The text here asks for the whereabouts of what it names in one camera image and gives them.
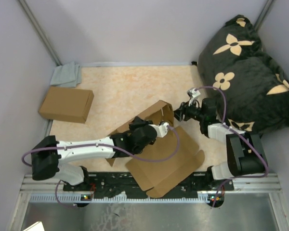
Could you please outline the brown cardboard box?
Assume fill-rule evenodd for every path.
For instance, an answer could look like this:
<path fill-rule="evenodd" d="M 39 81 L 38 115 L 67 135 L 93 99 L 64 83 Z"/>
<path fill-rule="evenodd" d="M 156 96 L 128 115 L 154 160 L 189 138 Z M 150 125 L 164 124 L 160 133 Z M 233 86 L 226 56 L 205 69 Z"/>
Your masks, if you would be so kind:
<path fill-rule="evenodd" d="M 182 127 L 157 138 L 138 156 L 144 161 L 132 158 L 125 166 L 151 198 L 165 196 L 205 161 L 204 152 Z"/>
<path fill-rule="evenodd" d="M 92 90 L 51 86 L 39 108 L 49 120 L 84 124 L 93 102 Z"/>

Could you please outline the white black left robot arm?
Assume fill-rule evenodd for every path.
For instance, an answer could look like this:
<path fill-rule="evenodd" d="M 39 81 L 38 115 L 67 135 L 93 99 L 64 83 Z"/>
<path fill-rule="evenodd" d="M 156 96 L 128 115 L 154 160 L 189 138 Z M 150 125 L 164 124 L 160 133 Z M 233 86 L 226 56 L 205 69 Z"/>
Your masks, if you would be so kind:
<path fill-rule="evenodd" d="M 57 141 L 54 135 L 45 137 L 32 150 L 31 169 L 35 181 L 57 178 L 80 191 L 89 188 L 90 178 L 85 167 L 72 166 L 74 161 L 104 158 L 138 157 L 143 149 L 163 138 L 170 129 L 169 123 L 158 125 L 151 120 L 135 117 L 125 132 L 115 133 L 93 141 Z"/>

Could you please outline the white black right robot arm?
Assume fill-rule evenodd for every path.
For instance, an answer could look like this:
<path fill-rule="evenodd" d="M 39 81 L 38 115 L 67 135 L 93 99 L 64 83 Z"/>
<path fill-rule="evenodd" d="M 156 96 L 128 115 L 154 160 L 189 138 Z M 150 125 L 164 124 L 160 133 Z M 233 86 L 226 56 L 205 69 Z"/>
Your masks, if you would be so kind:
<path fill-rule="evenodd" d="M 199 122 L 200 132 L 207 138 L 217 140 L 226 145 L 227 160 L 207 169 L 206 187 L 215 191 L 222 185 L 222 180 L 237 177 L 249 177 L 268 174 L 268 163 L 264 154 L 260 136 L 254 132 L 238 130 L 225 123 L 226 98 L 223 98 L 222 121 L 217 119 L 217 106 L 214 98 L 205 98 L 198 102 L 200 91 L 191 88 L 187 91 L 189 101 L 181 103 L 174 111 L 178 121 L 190 119 Z"/>

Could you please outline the closed brown cardboard box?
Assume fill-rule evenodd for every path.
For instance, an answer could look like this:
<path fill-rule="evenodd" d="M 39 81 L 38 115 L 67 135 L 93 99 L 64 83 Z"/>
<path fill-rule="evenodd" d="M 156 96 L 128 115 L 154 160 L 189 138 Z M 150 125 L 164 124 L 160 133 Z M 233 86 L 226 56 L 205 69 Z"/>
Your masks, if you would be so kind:
<path fill-rule="evenodd" d="M 92 90 L 51 86 L 39 108 L 49 120 L 84 124 L 93 102 Z"/>

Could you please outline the black floral plush pillow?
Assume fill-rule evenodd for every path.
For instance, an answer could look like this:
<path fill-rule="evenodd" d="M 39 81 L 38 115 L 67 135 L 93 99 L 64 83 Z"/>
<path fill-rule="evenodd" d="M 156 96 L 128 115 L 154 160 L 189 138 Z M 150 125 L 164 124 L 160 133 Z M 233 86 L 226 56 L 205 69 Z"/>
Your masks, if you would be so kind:
<path fill-rule="evenodd" d="M 218 30 L 200 53 L 197 70 L 221 118 L 225 95 L 227 125 L 258 134 L 289 128 L 289 80 L 245 16 Z"/>

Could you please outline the grey folded cloth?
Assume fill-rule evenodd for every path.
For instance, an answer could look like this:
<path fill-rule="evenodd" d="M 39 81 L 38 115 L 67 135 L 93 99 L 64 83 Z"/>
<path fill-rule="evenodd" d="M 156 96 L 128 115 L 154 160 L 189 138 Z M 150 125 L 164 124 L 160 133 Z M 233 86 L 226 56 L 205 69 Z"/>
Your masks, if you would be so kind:
<path fill-rule="evenodd" d="M 64 88 L 75 88 L 81 82 L 81 65 L 75 62 L 70 62 L 55 68 L 50 85 Z"/>

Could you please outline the white paper corner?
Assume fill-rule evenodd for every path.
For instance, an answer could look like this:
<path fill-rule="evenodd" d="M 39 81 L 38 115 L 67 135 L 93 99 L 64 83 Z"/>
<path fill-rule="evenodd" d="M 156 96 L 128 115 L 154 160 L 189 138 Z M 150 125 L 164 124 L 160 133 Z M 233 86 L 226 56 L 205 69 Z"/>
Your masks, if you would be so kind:
<path fill-rule="evenodd" d="M 45 231 L 44 226 L 41 221 L 37 221 L 31 226 L 27 227 L 23 231 Z"/>

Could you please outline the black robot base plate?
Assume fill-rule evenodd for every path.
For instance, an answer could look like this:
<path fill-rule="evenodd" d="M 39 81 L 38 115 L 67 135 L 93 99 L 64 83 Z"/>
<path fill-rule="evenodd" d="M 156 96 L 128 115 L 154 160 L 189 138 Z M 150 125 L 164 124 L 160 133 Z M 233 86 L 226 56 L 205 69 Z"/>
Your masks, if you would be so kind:
<path fill-rule="evenodd" d="M 151 201 L 200 199 L 200 191 L 216 191 L 223 180 L 214 180 L 210 171 L 194 172 L 189 176 L 183 173 L 172 173 L 158 180 L 151 179 L 143 173 L 133 176 L 127 172 L 90 172 L 83 183 L 72 186 L 65 183 L 65 192 L 89 191 L 90 195 L 82 197 L 89 199 L 112 199 L 125 193 L 128 199 L 145 199 Z"/>

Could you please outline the aluminium frame rail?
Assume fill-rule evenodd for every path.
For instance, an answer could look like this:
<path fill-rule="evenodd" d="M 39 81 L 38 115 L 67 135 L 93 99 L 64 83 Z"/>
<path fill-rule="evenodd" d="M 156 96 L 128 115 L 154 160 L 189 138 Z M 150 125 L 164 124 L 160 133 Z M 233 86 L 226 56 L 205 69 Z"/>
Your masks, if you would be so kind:
<path fill-rule="evenodd" d="M 142 189 L 128 172 L 91 172 L 89 183 L 78 186 L 57 179 L 34 181 L 31 175 L 26 175 L 19 197 L 27 203 L 58 203 L 72 207 L 105 203 L 202 203 L 220 207 L 227 195 L 279 192 L 281 186 L 276 174 L 268 174 L 264 178 L 248 176 L 209 182 L 204 172 L 194 172 L 167 192 L 165 188 Z"/>

